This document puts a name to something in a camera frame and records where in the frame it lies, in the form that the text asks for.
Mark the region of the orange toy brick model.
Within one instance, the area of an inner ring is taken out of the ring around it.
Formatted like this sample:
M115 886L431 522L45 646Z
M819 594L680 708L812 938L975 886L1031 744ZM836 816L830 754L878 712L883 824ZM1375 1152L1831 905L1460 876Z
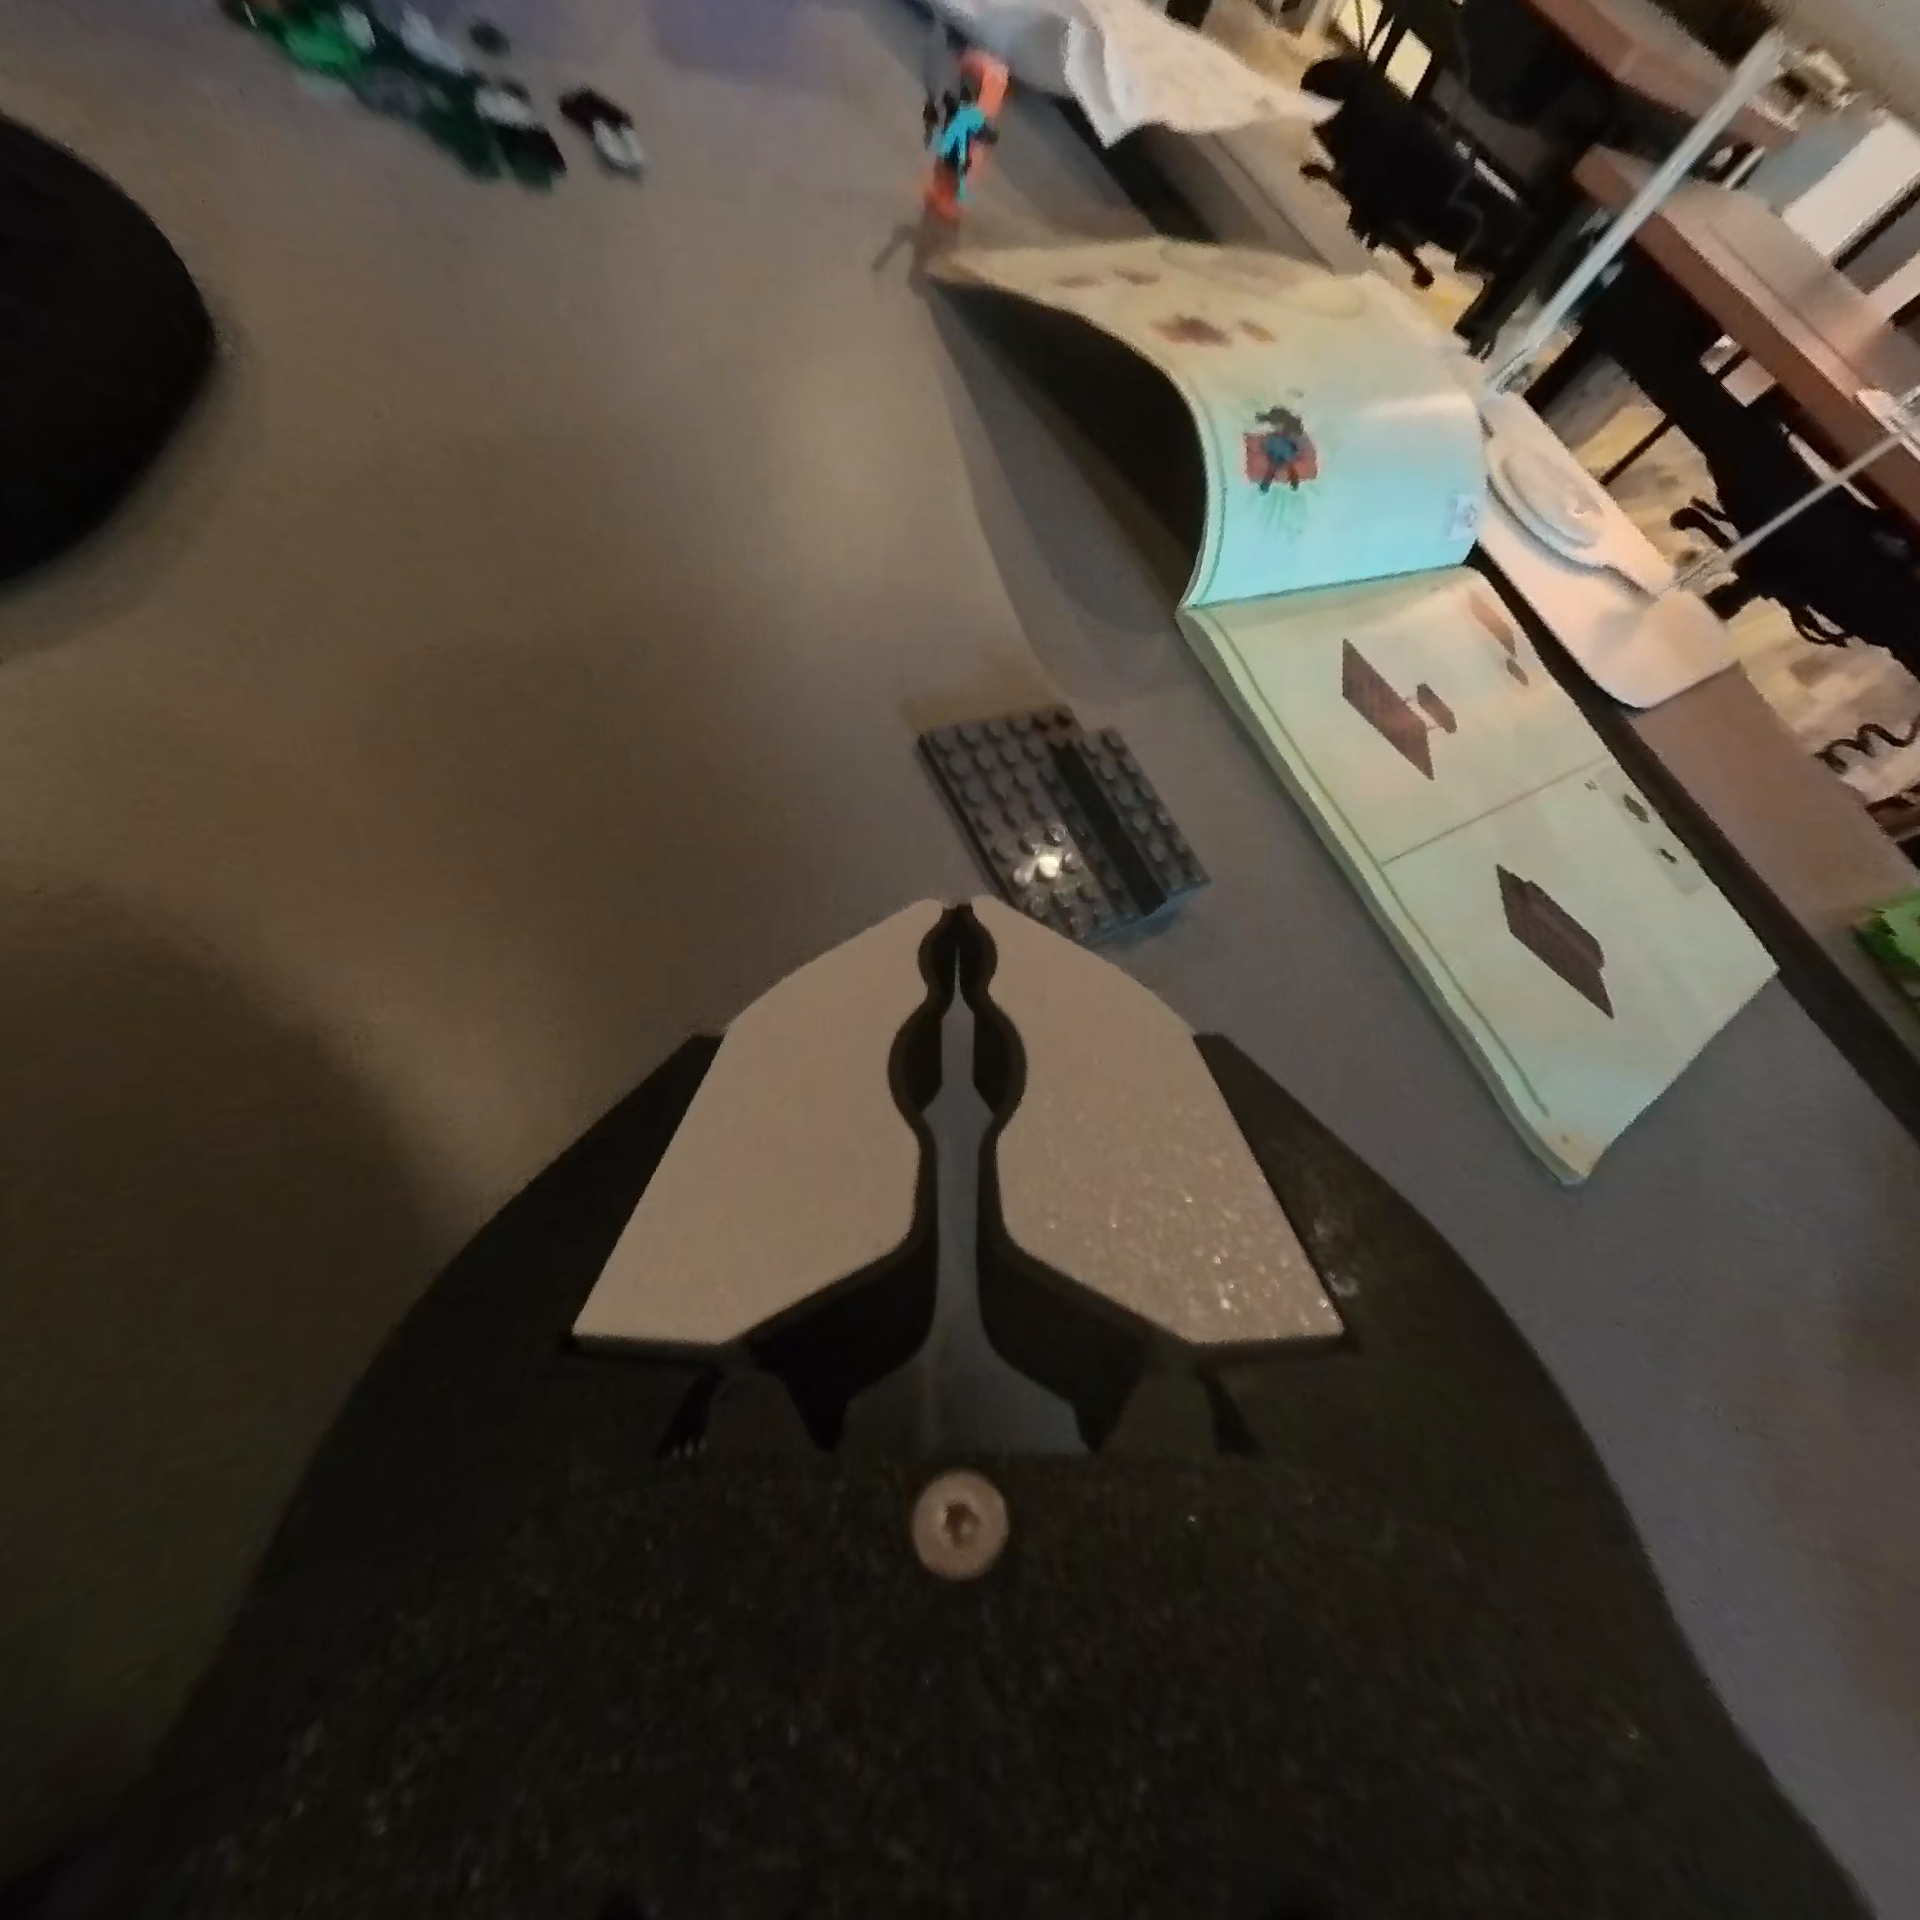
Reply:
M927 156L923 205L940 222L962 218L972 173L999 140L1007 88L1007 65L974 45L959 48L944 76L927 85L920 110Z

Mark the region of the grey desk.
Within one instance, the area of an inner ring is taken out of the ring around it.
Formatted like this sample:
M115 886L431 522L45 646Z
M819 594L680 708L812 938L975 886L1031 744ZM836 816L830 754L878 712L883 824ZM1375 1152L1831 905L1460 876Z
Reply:
M544 197L210 5L5 5L5 110L224 336L5 591L5 1872L131 1782L372 1345L693 1028L975 886L912 734L1054 687L1211 886L1126 959L1454 1240L1703 1663L1916 1914L1916 1141L1782 986L1555 1186L1188 658L1176 557L896 240L896 5L478 5Z

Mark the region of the black textured pad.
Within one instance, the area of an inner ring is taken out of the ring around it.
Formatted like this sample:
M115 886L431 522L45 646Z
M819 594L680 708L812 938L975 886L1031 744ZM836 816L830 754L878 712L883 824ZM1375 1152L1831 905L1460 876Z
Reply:
M3 119L3 581L93 536L216 353L202 288L131 194Z

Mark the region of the white printed paper bag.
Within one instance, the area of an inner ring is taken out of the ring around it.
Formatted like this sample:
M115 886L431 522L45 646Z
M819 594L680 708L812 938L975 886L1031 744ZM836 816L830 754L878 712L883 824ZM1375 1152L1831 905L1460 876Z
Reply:
M1146 2L931 2L1013 79L1071 103L1104 145L1142 127L1214 135L1322 127L1340 110L1236 58Z

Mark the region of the black office chair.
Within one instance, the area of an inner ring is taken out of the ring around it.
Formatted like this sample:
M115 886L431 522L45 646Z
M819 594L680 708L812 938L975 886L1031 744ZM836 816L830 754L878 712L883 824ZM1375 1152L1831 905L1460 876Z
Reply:
M1396 255L1419 288L1432 282L1424 248L1484 279L1514 262L1523 209L1375 68L1335 54L1312 61L1300 86L1335 108L1312 130L1322 157L1302 161L1300 176L1341 197L1346 228L1368 250Z

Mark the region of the dark grey toy base plate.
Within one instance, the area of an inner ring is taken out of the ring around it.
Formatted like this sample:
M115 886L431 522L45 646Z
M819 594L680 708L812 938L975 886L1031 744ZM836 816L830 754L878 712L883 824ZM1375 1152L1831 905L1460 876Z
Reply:
M1077 840L1048 741L1084 727L1054 704L919 734L919 757L991 889L1018 914L1075 944L1102 945L1154 928L1119 926Z

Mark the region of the pile of small toy bricks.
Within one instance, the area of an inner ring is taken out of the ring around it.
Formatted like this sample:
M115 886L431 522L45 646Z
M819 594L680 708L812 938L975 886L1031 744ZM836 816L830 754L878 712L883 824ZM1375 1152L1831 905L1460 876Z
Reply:
M644 172L623 108L592 86L542 103L510 71L512 39L490 18L452 34L428 7L400 2L220 2L216 10L272 48L301 92L414 130L471 181L552 190L570 172L556 124L603 173Z

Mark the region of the wooden table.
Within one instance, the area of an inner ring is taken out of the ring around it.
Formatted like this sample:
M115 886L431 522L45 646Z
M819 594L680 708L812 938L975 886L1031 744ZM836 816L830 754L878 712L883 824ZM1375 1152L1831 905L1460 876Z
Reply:
M1735 71L1647 2L1524 2L1543 65L1523 124L1578 144L1655 160L1730 86Z
M1754 194L1683 183L1635 228L1565 350L1574 368L1603 357L1736 505L1850 470L1916 526L1916 439L1866 399L1916 399L1916 342Z

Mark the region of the green toy set box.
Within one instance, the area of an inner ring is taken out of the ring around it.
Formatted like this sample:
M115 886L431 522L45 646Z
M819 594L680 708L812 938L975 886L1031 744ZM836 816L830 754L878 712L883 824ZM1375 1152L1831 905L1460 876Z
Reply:
M1917 886L1872 905L1854 938L1904 1006L1917 1012Z

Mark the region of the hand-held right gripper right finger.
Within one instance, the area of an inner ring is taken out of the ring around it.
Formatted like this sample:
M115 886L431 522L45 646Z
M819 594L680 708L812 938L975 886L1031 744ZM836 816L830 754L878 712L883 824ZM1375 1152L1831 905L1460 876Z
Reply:
M1007 903L978 895L966 914L1007 1249L1194 1353L1341 1340L1196 1028Z

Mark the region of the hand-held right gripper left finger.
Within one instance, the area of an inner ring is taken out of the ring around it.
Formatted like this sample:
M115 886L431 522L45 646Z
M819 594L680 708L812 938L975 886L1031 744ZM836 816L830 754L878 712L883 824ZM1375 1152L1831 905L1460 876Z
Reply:
M719 1353L896 1257L931 1193L950 909L917 901L732 1018L574 1336Z

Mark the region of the small grey toy brick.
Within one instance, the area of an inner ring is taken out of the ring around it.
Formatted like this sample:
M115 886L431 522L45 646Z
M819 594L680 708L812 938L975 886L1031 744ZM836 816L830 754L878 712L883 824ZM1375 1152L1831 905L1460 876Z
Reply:
M1070 732L1047 744L1084 850L1119 926L1167 920L1208 886L1208 871L1138 757L1116 729Z

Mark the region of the dark desk with wooden edge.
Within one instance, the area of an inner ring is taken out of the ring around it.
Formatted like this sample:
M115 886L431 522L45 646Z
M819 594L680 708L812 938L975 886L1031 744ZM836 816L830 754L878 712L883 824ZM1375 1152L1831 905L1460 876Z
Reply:
M1314 197L1285 127L1227 135L1141 135L1146 161L1196 228L1226 245L1262 245L1332 272L1375 272L1346 230L1344 205ZM1555 673L1574 692L1624 768L1757 918L1791 993L1843 1047L1916 1065L1916 1010L1861 949L1856 920L1898 895L1914 869L1795 749L1748 680L1724 670L1651 710L1599 689L1557 639Z

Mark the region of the building instruction booklet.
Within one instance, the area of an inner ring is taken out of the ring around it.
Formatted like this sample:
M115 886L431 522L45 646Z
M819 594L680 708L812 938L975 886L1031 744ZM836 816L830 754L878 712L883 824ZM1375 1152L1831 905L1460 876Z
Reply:
M1659 554L1373 272L1172 238L962 247L932 270L1130 351L1191 423L1176 614L1474 1061L1567 1186L1771 981L1735 908L1610 751L1495 584L1666 610Z

